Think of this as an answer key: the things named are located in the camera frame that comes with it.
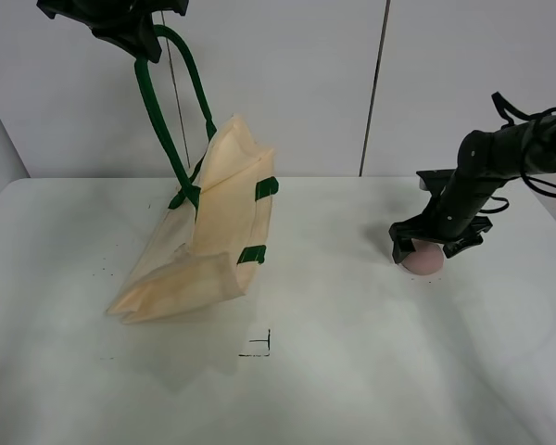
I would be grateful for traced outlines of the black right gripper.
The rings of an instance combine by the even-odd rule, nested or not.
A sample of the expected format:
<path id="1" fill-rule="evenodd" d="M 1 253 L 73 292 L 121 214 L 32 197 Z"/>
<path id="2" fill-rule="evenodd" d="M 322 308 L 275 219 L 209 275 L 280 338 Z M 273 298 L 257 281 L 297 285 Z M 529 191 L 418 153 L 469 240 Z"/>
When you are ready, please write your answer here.
<path id="1" fill-rule="evenodd" d="M 430 193 L 420 214 L 391 225 L 394 263 L 401 264 L 415 252 L 413 239 L 443 245 L 447 259 L 482 245 L 483 234 L 492 228 L 492 223 L 487 217 L 489 210 L 484 216 L 479 212 L 504 185 L 503 179 L 469 178 L 454 171 L 443 190 Z"/>

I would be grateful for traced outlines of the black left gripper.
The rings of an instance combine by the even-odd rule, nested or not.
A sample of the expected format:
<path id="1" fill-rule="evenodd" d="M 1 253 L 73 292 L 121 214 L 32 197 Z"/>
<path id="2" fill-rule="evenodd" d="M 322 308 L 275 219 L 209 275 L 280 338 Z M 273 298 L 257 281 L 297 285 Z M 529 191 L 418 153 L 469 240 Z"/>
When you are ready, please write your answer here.
<path id="1" fill-rule="evenodd" d="M 136 58 L 157 63 L 162 49 L 152 15 L 159 11 L 186 14 L 188 0 L 39 0 L 50 19 L 56 15 L 87 26 L 92 35 Z"/>

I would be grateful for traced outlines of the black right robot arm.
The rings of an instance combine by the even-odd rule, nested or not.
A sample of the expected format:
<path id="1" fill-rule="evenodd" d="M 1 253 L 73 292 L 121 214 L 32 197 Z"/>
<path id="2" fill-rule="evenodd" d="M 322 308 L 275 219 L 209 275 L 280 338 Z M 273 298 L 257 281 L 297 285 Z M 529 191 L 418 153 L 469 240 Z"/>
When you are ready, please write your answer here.
<path id="1" fill-rule="evenodd" d="M 532 185 L 534 175 L 548 173 L 556 173 L 556 116 L 550 110 L 495 132 L 469 133 L 455 169 L 418 172 L 431 197 L 422 213 L 389 228 L 394 262 L 415 251 L 415 240 L 440 245 L 448 259 L 481 245 L 492 228 L 484 206 L 496 191 L 519 178 Z"/>

